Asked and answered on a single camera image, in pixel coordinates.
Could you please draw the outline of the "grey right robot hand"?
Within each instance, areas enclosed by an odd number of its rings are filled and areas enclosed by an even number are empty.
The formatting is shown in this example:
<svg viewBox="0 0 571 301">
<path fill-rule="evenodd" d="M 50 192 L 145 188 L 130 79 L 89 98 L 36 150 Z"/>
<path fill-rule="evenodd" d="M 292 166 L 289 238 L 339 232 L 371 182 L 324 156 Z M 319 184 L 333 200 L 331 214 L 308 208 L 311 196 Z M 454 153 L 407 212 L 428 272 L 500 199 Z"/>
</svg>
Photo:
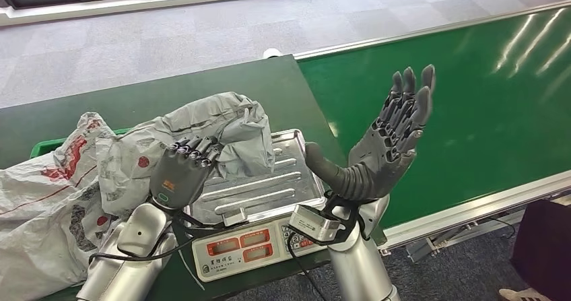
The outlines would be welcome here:
<svg viewBox="0 0 571 301">
<path fill-rule="evenodd" d="M 378 116 L 349 151 L 348 165 L 326 159 L 317 143 L 305 145 L 305 162 L 337 196 L 373 201 L 388 195 L 416 157 L 416 146 L 432 113 L 436 68 L 427 65 L 417 80 L 413 69 L 395 72 Z"/>
</svg>

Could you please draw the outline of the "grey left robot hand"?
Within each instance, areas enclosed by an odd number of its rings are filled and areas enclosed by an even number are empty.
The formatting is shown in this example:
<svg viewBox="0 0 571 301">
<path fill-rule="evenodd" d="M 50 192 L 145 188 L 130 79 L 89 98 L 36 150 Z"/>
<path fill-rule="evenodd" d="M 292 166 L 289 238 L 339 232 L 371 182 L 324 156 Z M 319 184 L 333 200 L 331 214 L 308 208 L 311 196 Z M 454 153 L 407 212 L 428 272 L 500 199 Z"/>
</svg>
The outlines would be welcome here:
<svg viewBox="0 0 571 301">
<path fill-rule="evenodd" d="M 161 209 L 180 210 L 196 201 L 222 149 L 215 136 L 183 137 L 169 145 L 150 178 L 152 203 Z"/>
</svg>

